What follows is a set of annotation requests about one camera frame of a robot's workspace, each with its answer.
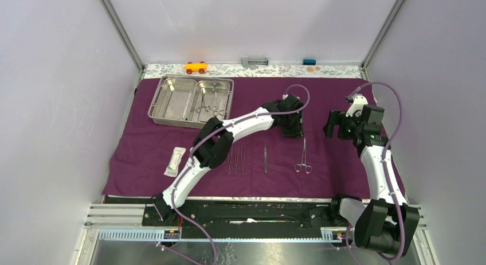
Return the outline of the steel tweezers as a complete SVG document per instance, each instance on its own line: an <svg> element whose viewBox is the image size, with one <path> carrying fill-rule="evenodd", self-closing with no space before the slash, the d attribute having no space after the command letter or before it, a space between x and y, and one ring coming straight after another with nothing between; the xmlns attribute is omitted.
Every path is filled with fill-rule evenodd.
<svg viewBox="0 0 486 265"><path fill-rule="evenodd" d="M241 175L244 176L245 173L245 159L246 159L246 146L242 147L241 154Z"/></svg>
<svg viewBox="0 0 486 265"><path fill-rule="evenodd" d="M228 155L228 175L230 175L231 173L232 156L233 156L233 147L230 148L229 155Z"/></svg>

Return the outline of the steel scalpel handle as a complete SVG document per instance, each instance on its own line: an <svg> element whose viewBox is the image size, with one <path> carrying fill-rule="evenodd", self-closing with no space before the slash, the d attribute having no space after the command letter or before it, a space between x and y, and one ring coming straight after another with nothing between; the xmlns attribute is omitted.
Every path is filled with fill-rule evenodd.
<svg viewBox="0 0 486 265"><path fill-rule="evenodd" d="M240 147L238 147L238 148L237 148L236 155L235 155L235 159L234 159L234 174L235 174L235 175L237 174L237 170L238 170L238 163L239 163L240 150L241 150L241 148L240 148Z"/></svg>

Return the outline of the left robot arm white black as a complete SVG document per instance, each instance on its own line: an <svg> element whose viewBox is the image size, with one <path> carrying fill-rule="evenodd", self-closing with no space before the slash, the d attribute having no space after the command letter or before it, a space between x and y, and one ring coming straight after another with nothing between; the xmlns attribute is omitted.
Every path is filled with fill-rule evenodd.
<svg viewBox="0 0 486 265"><path fill-rule="evenodd" d="M178 217L189 193L210 170L222 165L233 143L260 131L280 127L283 130L297 128L302 110L309 105L310 96L303 103L293 94L285 94L280 100L265 103L256 110L234 119L206 122L193 141L187 162L175 180L154 201L156 218L163 225L171 225Z"/></svg>

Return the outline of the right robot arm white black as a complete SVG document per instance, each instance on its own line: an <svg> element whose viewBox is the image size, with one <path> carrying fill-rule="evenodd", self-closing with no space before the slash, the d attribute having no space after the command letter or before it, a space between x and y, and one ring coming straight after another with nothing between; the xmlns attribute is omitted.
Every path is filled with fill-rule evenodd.
<svg viewBox="0 0 486 265"><path fill-rule="evenodd" d="M389 138L382 133L382 107L365 104L349 114L332 110L323 128L326 138L338 129L338 138L352 141L363 164L370 201L357 196L337 194L330 204L328 217L337 226L346 222L354 227L354 242L388 259L406 255L418 227L420 214L400 191L391 164Z"/></svg>

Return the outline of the steel surgical forceps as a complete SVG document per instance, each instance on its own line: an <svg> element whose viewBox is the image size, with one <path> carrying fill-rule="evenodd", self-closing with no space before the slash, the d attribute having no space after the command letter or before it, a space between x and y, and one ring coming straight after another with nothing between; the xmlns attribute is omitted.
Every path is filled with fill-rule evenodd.
<svg viewBox="0 0 486 265"><path fill-rule="evenodd" d="M312 173L312 166L307 164L307 143L306 138L303 138L303 147L301 153L301 161L294 166L295 172L304 172L306 174Z"/></svg>

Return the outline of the remaining steel instrument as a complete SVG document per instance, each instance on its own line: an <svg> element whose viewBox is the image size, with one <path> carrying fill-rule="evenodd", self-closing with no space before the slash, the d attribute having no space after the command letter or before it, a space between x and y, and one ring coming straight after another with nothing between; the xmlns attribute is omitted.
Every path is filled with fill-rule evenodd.
<svg viewBox="0 0 486 265"><path fill-rule="evenodd" d="M268 151L266 144L264 144L264 172L268 172Z"/></svg>

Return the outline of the long white sterile packet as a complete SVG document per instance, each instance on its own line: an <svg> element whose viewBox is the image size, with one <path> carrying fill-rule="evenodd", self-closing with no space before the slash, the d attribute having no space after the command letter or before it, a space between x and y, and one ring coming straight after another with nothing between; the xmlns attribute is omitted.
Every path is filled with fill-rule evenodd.
<svg viewBox="0 0 486 265"><path fill-rule="evenodd" d="M181 160L185 152L186 152L186 148L184 147L175 147L173 149L169 163L166 167L166 170L163 173L165 176L176 177L178 175L179 165L181 163Z"/></svg>

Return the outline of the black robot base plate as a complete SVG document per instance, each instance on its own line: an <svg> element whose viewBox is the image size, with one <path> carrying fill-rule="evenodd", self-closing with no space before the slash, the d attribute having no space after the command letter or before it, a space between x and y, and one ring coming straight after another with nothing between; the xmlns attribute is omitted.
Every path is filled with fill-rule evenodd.
<svg viewBox="0 0 486 265"><path fill-rule="evenodd" d="M144 227L168 227L181 231L197 229L211 233L287 232L298 228L345 231L348 222L339 216L334 200L325 202L263 202L230 200L186 200L167 220L160 221L154 208L157 196L145 206Z"/></svg>

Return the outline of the perforated steel instrument tray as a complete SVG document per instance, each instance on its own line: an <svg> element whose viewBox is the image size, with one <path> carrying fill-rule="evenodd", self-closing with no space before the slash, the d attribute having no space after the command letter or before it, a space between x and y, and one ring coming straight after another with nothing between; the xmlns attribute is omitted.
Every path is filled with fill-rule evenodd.
<svg viewBox="0 0 486 265"><path fill-rule="evenodd" d="M211 111L195 112L201 103L201 89L206 88L205 103L211 107L213 88L217 86L220 109L223 116L213 116ZM159 80L148 109L148 117L154 123L165 126L202 128L215 117L229 119L234 95L234 81L227 78L189 75L165 75Z"/></svg>

